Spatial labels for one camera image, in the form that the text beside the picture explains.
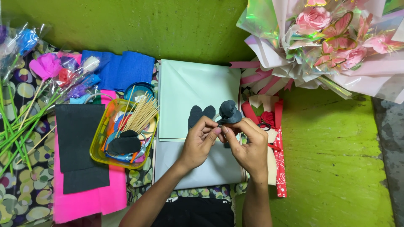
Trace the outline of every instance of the left hand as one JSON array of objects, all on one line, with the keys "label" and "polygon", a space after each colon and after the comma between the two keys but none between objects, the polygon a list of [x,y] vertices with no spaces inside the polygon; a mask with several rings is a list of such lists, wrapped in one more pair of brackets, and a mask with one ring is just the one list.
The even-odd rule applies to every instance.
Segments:
[{"label": "left hand", "polygon": [[202,165],[207,159],[210,148],[222,132],[218,125],[212,119],[202,116],[195,126],[188,131],[184,148],[176,161],[187,172]]}]

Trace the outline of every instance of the yellow plastic container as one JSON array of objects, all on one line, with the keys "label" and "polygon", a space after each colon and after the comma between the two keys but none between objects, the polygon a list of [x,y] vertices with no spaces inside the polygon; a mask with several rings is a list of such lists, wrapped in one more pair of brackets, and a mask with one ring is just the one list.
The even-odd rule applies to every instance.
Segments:
[{"label": "yellow plastic container", "polygon": [[[100,121],[100,124],[98,125],[97,131],[94,135],[93,142],[91,143],[90,147],[90,156],[93,160],[96,162],[101,162],[105,163],[108,165],[114,165],[114,166],[120,166],[124,167],[127,169],[138,169],[144,165],[144,163],[147,160],[147,157],[149,156],[150,149],[153,145],[153,139],[154,136],[156,135],[156,129],[157,129],[157,124],[159,120],[159,115],[157,114],[155,119],[156,119],[156,129],[154,130],[153,135],[151,136],[151,143],[146,149],[145,152],[145,160],[142,163],[128,163],[128,162],[121,162],[116,159],[106,157],[105,153],[101,150],[102,146],[104,146],[105,140],[108,138],[108,134],[113,132],[113,126],[114,126],[114,121],[111,119],[114,119],[116,114],[120,111],[125,111],[126,105],[128,104],[127,100],[124,99],[114,99],[112,100],[107,108],[105,109],[104,115],[102,116],[102,119]],[[134,102],[129,103],[128,111],[130,111],[130,108],[133,105],[137,105]]]}]

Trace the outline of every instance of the red patterned paper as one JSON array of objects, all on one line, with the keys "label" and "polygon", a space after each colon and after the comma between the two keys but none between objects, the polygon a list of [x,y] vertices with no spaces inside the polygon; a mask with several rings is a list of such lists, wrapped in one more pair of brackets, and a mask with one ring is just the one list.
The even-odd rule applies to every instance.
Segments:
[{"label": "red patterned paper", "polygon": [[286,193],[286,178],[285,178],[285,162],[283,158],[283,140],[282,140],[282,127],[277,128],[278,135],[275,138],[274,146],[277,146],[281,151],[275,150],[276,160],[276,189],[278,197],[287,197]]}]

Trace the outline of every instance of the hand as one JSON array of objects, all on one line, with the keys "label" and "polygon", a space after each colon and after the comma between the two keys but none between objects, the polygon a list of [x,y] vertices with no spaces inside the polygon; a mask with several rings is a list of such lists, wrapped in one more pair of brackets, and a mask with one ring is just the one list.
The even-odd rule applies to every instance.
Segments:
[{"label": "hand", "polygon": [[[234,133],[240,131],[248,137],[249,143],[240,145]],[[230,144],[233,156],[250,174],[251,179],[260,183],[268,182],[268,134],[249,118],[222,126],[222,132]]]},{"label": "hand", "polygon": [[210,148],[222,132],[218,125],[212,119],[202,116],[195,126],[188,131],[184,148],[177,160],[177,163],[185,167],[187,172],[205,162]]}]

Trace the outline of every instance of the butterfly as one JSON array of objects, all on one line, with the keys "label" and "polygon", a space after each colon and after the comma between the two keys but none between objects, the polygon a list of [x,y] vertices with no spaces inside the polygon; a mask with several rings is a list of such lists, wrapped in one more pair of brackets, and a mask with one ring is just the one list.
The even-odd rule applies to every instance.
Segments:
[{"label": "butterfly", "polygon": [[358,38],[356,39],[357,41],[360,38],[364,38],[366,33],[369,31],[370,23],[373,19],[373,14],[369,14],[369,16],[366,18],[366,20],[360,16],[359,18],[359,29],[358,29]]},{"label": "butterfly", "polygon": [[334,51],[334,48],[330,44],[328,44],[327,41],[324,41],[322,43],[321,49],[323,50],[323,52],[321,53],[320,58],[316,60],[313,67],[327,64],[327,66],[332,69],[335,68],[337,65],[347,61],[345,58],[331,58],[331,53]]},{"label": "butterfly", "polygon": [[326,0],[307,0],[307,4],[304,6],[307,7],[307,6],[325,6],[325,5],[327,5]]},{"label": "butterfly", "polygon": [[353,17],[353,12],[347,12],[334,24],[323,30],[322,33],[325,35],[323,38],[335,49],[351,50],[357,47],[358,43],[345,33]]}]

